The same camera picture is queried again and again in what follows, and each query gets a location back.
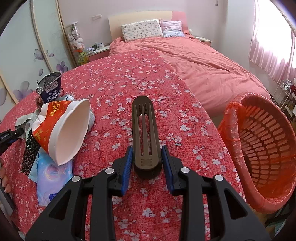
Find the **paper bucket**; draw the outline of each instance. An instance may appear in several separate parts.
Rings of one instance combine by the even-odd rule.
[[[57,165],[71,160],[82,146],[91,105],[80,101],[53,101],[42,106],[32,124],[33,136]]]

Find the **white wall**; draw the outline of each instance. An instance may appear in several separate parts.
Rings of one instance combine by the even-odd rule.
[[[218,46],[217,29],[225,0],[59,0],[62,19],[65,25],[78,21],[78,29],[86,48],[95,42],[109,43],[112,41],[108,17],[121,13],[149,10],[171,10],[186,12],[188,26],[196,35],[213,41]],[[92,16],[102,14],[102,19],[93,21]]]
[[[254,0],[225,0],[225,19],[221,22],[221,40],[219,51],[245,69],[253,73],[273,94],[276,89],[268,74],[257,65],[249,61],[251,39],[255,18]]]

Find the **headboard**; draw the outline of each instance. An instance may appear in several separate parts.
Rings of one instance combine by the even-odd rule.
[[[109,26],[112,40],[122,37],[121,25],[149,20],[149,19],[163,19],[177,21],[181,20],[183,24],[183,31],[188,30],[186,14],[184,12],[175,11],[144,11],[144,12],[130,12],[109,17]]]

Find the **red plastic basket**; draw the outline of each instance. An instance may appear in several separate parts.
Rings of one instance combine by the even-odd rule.
[[[283,112],[263,96],[241,94],[228,104],[218,131],[247,202],[261,213],[280,209],[296,183],[296,138]]]

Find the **pink curtain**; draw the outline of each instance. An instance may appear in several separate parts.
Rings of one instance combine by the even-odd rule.
[[[295,77],[295,36],[270,0],[255,0],[254,34],[249,60],[276,82]]]

